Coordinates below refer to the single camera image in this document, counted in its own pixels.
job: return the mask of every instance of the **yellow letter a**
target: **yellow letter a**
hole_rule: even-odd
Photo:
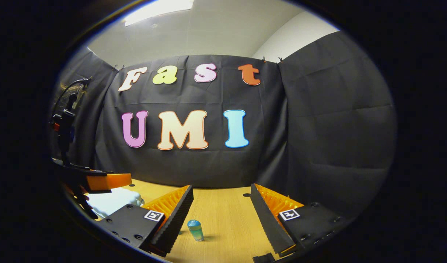
[[[176,72],[178,72],[178,68],[170,65],[164,66],[157,70],[157,75],[153,78],[152,82],[154,84],[171,84],[176,81]]]

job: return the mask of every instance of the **black cable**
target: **black cable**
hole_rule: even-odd
[[[76,80],[73,83],[71,83],[68,87],[66,87],[65,90],[63,90],[63,92],[61,93],[61,95],[58,97],[58,100],[56,100],[55,105],[53,106],[53,110],[51,111],[51,115],[50,115],[50,120],[52,120],[53,115],[55,114],[55,110],[56,110],[56,106],[58,106],[59,101],[61,100],[61,98],[63,97],[63,95],[65,94],[65,92],[72,86],[76,85],[77,83],[82,83],[82,85],[88,85],[88,83],[90,82],[90,79],[82,79],[82,80]]]

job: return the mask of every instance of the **pink letter u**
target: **pink letter u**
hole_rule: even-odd
[[[133,138],[131,135],[131,120],[134,114],[131,112],[125,113],[121,116],[123,119],[123,137],[126,143],[134,148],[139,148],[145,143],[145,118],[149,113],[146,110],[136,113],[136,117],[139,120],[139,136]]]

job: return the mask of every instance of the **ceiling light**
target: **ceiling light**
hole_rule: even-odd
[[[157,15],[163,15],[171,12],[190,10],[194,0],[156,0],[150,4],[141,7],[125,18],[124,26],[132,25],[136,22],[145,20]]]

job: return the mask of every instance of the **white ceiling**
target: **white ceiling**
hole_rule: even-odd
[[[194,0],[191,10],[152,17],[128,27],[124,20],[88,47],[119,66],[181,55],[252,57],[282,25],[304,10],[282,0]]]

